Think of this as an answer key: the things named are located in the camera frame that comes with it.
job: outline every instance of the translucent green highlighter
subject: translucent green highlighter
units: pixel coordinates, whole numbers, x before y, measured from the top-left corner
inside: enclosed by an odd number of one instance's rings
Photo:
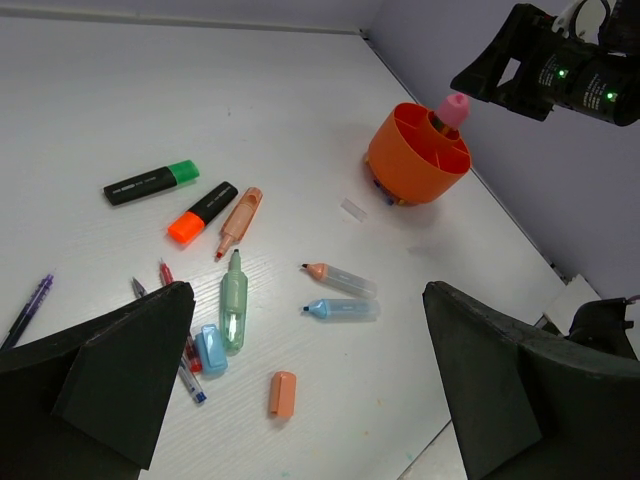
[[[244,325],[247,318],[247,276],[240,270],[240,251],[235,249],[229,271],[222,279],[220,299],[220,330],[225,350],[239,352],[244,345]]]

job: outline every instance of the table surface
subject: table surface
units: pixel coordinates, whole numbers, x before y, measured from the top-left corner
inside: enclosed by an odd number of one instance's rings
[[[160,257],[194,288],[192,331],[217,322],[224,218],[186,249],[166,227],[223,180],[264,192],[240,245],[244,349],[202,381],[201,408],[176,383],[141,478],[397,478],[449,419],[425,284],[447,281],[530,323],[562,290],[473,174],[431,205],[384,203],[362,155],[410,98],[357,36],[0,19],[0,65],[0,328],[56,275],[22,343],[129,303],[132,275],[159,288]],[[101,195],[186,158],[201,170],[193,185],[119,208]],[[363,223],[344,198],[367,212]],[[381,317],[301,316],[338,296],[302,262],[375,280]],[[286,423],[267,416],[277,370],[298,376]]]

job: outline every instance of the red pen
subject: red pen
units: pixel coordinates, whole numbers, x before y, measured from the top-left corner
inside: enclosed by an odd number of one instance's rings
[[[162,284],[165,286],[173,282],[173,275],[171,274],[171,270],[169,270],[169,266],[164,263],[164,260],[162,259],[160,259],[160,278],[162,279]],[[200,357],[198,356],[196,344],[193,341],[191,332],[187,334],[187,344],[184,346],[184,353],[187,357],[187,360],[189,360],[189,370],[191,370],[193,373],[201,372],[202,362],[200,361]]]

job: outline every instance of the orange pen holder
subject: orange pen holder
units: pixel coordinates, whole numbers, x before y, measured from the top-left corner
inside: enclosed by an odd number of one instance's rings
[[[365,161],[390,203],[432,202],[471,169],[459,131],[438,132],[433,117],[433,110],[401,103],[371,140]]]

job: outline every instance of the wall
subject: wall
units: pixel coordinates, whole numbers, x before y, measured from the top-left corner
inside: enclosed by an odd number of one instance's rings
[[[179,17],[243,24],[357,30],[368,27],[383,0],[0,0],[33,7],[139,17]]]
[[[434,106],[515,3],[387,0],[370,38]],[[533,3],[550,14],[567,4]],[[563,273],[582,273],[605,297],[640,293],[640,122],[619,128],[558,108],[540,123],[474,101],[463,134],[476,171]]]

